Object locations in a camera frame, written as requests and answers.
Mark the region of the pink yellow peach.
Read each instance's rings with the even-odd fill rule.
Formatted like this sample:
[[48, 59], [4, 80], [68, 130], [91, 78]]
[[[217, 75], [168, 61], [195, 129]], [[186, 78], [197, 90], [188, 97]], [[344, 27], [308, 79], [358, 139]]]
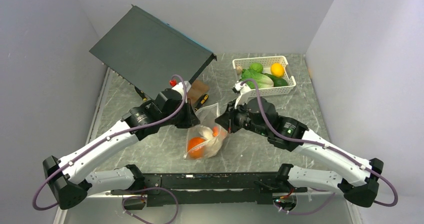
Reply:
[[214, 126], [212, 129], [212, 135], [214, 140], [222, 141], [227, 137], [228, 132], [221, 126]]

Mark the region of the orange tangerine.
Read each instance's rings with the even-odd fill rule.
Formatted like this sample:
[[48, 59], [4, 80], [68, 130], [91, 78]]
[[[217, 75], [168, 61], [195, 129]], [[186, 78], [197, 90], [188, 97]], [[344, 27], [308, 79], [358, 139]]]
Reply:
[[187, 155], [190, 159], [200, 159], [204, 157], [205, 153], [205, 138], [194, 137], [187, 143]]

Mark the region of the clear zip top bag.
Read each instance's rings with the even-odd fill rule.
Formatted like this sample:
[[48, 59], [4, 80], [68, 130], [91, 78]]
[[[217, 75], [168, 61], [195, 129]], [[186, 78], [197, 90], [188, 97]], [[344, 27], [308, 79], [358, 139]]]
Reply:
[[186, 136], [186, 160], [200, 160], [215, 156], [221, 149], [228, 132], [215, 123], [220, 115], [219, 104], [204, 106], [195, 112], [200, 123], [191, 127]]

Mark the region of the yellow lemon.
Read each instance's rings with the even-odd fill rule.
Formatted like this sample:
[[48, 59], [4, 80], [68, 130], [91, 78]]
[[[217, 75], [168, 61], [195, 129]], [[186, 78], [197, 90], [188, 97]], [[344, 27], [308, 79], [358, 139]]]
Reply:
[[278, 78], [282, 78], [286, 73], [284, 66], [280, 63], [272, 64], [270, 67], [270, 72], [273, 76]]

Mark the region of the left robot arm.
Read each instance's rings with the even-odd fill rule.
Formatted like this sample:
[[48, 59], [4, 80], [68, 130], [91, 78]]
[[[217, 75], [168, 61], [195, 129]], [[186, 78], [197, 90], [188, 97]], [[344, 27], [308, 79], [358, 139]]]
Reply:
[[174, 125], [188, 129], [197, 124], [199, 120], [187, 98], [187, 88], [179, 83], [165, 89], [155, 100], [132, 108], [107, 132], [81, 149], [59, 159], [50, 156], [43, 161], [56, 205], [67, 210], [88, 196], [110, 190], [139, 193], [146, 184], [136, 165], [99, 173], [94, 170], [115, 153], [156, 134], [161, 127]]

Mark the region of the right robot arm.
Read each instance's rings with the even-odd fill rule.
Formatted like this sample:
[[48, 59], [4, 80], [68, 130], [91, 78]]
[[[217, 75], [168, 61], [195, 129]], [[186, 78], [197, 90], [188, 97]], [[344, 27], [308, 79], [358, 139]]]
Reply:
[[243, 105], [231, 101], [215, 123], [230, 133], [244, 129], [262, 135], [274, 147], [309, 156], [328, 168], [323, 171], [282, 164], [275, 178], [276, 187], [282, 192], [309, 187], [341, 194], [364, 208], [377, 203], [383, 161], [345, 152], [300, 121], [279, 115], [275, 106], [263, 98]]

